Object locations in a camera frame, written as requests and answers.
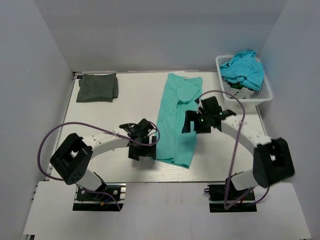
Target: blue towel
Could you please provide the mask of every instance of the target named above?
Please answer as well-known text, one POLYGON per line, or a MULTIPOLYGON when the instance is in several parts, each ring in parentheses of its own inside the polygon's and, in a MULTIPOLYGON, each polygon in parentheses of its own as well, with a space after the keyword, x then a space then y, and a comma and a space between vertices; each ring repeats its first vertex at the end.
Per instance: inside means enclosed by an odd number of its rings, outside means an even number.
POLYGON ((197 110, 195 99, 202 93, 202 78, 168 74, 161 99, 157 127, 156 159, 188 168, 196 149, 196 132, 181 133, 187 110, 197 110))
POLYGON ((256 61, 255 51, 238 52, 229 61, 220 66, 220 73, 224 79, 232 84, 242 84, 248 89, 259 91, 264 80, 264 67, 256 61))

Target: blue cloth in basket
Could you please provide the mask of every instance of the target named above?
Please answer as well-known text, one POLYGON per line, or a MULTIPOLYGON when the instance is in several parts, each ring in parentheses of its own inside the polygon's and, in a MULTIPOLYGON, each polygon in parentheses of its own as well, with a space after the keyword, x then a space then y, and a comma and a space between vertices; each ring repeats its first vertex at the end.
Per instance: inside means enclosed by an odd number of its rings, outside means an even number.
POLYGON ((195 102, 202 93, 201 77, 186 78, 168 74, 161 99, 158 119, 160 141, 156 144, 156 159, 189 168, 195 149, 196 132, 181 133, 187 110, 197 110, 195 102))
POLYGON ((259 91, 264 80, 264 67, 256 61, 255 51, 241 51, 220 66, 224 79, 232 84, 242 84, 248 89, 259 91))

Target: dark green cloth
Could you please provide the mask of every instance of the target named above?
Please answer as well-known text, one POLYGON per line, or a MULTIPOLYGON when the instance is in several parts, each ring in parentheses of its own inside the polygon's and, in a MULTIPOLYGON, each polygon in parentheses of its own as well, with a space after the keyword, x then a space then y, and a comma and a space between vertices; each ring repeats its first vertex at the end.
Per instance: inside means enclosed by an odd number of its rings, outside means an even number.
POLYGON ((79 80, 77 103, 112 102, 119 94, 116 74, 86 75, 79 80))

